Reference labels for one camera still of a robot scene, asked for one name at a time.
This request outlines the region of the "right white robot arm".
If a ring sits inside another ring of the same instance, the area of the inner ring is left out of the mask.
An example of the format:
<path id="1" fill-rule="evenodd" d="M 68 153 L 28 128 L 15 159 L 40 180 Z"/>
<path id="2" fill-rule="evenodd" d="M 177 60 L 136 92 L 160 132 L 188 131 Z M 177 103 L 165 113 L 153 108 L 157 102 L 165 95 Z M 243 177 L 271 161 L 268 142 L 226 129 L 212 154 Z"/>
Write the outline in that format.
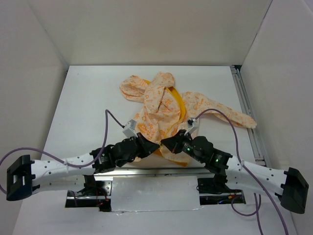
<path id="1" fill-rule="evenodd" d="M 192 138 L 185 130 L 161 140 L 171 153 L 184 152 L 204 168 L 214 174 L 215 190 L 227 189 L 251 191 L 270 196 L 280 205 L 297 214 L 303 214 L 306 208 L 309 184 L 299 170 L 273 169 L 253 164 L 229 153 L 218 150 L 204 136 Z"/>

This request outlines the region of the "yellow and patterned jacket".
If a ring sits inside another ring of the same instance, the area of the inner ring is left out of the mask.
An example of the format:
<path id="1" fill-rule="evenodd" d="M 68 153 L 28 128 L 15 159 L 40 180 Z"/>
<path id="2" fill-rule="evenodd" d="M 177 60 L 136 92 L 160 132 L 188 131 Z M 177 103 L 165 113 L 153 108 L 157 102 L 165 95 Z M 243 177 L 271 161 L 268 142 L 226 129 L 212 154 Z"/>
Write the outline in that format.
<path id="1" fill-rule="evenodd" d="M 159 72 L 152 81 L 132 75 L 121 83 L 120 91 L 127 100 L 143 104 L 134 116 L 135 130 L 154 143 L 186 129 L 187 119 L 195 118 L 203 111 L 223 121 L 231 120 L 239 127 L 254 129 L 257 126 L 252 117 L 201 93 L 180 94 L 175 89 L 173 75 L 168 72 Z"/>

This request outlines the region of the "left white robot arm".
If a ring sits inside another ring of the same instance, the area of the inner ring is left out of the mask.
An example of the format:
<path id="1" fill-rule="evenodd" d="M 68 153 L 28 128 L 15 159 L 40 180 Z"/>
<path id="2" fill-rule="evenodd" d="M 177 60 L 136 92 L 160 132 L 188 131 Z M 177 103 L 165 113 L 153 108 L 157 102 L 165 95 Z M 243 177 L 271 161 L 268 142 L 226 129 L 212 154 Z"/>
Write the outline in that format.
<path id="1" fill-rule="evenodd" d="M 137 133 L 116 144 L 62 161 L 31 160 L 29 155 L 22 155 L 7 169 L 6 199 L 20 201 L 48 190 L 81 191 L 92 195 L 97 185 L 94 174 L 114 171 L 135 158 L 146 158 L 159 147 Z M 80 183 L 79 176 L 85 177 Z"/>

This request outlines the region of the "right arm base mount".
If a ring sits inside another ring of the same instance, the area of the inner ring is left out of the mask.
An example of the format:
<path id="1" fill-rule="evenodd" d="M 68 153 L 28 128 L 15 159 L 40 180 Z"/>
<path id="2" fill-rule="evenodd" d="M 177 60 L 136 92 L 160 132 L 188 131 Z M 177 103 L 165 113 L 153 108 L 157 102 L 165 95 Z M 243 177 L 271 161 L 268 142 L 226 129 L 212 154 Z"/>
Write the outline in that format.
<path id="1" fill-rule="evenodd" d="M 202 206 L 245 203 L 241 190 L 219 188 L 214 185 L 213 178 L 198 178 L 197 191 Z"/>

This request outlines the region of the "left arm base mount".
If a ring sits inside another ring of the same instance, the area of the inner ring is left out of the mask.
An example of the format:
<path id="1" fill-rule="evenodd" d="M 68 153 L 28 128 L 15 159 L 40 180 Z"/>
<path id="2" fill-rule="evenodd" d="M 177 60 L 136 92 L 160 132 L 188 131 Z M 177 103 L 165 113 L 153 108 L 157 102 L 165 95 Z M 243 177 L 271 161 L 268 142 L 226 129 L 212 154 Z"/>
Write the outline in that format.
<path id="1" fill-rule="evenodd" d="M 65 208 L 98 208 L 100 212 L 111 212 L 113 178 L 84 176 L 84 180 L 81 190 L 67 192 Z"/>

